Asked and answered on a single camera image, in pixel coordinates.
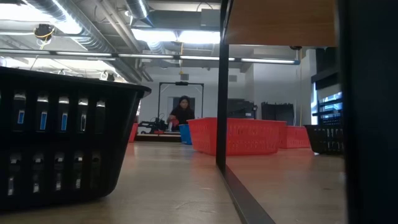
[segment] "black shirt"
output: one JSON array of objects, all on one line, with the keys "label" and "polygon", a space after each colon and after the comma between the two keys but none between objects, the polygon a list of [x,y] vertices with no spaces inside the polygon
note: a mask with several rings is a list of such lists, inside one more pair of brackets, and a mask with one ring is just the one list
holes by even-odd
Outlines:
[{"label": "black shirt", "polygon": [[[188,124],[187,121],[189,119],[195,119],[195,113],[190,108],[184,110],[178,106],[174,108],[170,114],[174,115],[177,118],[179,124]],[[178,131],[179,129],[179,126],[172,127],[172,131]]]}]

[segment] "person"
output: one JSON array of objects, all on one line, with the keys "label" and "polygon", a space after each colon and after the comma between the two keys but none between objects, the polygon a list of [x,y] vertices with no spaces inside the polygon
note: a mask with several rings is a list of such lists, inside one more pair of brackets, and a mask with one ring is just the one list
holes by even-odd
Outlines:
[{"label": "person", "polygon": [[181,96],[178,106],[172,110],[167,122],[172,122],[172,131],[179,131],[180,124],[188,124],[189,119],[195,119],[195,112],[190,107],[190,99],[188,96]]}]

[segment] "red plastic basket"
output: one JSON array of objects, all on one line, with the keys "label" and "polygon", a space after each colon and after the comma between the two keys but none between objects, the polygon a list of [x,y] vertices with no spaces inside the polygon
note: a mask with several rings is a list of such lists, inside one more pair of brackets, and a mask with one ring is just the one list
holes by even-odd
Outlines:
[{"label": "red plastic basket", "polygon": [[282,149],[310,148],[305,127],[286,126],[280,135],[280,145]]},{"label": "red plastic basket", "polygon": [[[217,118],[188,121],[193,149],[216,154]],[[273,154],[279,148],[284,121],[228,118],[227,156]]]},{"label": "red plastic basket", "polygon": [[136,134],[137,134],[137,129],[138,129],[138,124],[134,123],[132,125],[129,142],[134,142],[134,138],[136,137]]}]

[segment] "blue bin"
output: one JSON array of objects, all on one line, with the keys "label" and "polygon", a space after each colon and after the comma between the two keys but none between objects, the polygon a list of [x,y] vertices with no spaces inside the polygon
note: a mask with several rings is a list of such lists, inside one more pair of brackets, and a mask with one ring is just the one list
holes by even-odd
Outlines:
[{"label": "blue bin", "polygon": [[180,134],[181,134],[181,142],[182,143],[192,145],[191,132],[189,131],[189,125],[181,124],[180,125]]}]

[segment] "wooden floor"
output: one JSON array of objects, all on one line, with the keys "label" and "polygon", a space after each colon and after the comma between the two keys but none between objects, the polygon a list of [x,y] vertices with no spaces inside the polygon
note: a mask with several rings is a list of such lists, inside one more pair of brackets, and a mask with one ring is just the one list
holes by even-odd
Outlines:
[{"label": "wooden floor", "polygon": [[94,202],[0,216],[4,224],[240,223],[215,158],[181,143],[127,148],[118,186]]},{"label": "wooden floor", "polygon": [[281,149],[227,157],[227,165],[276,224],[346,223],[342,157]]}]

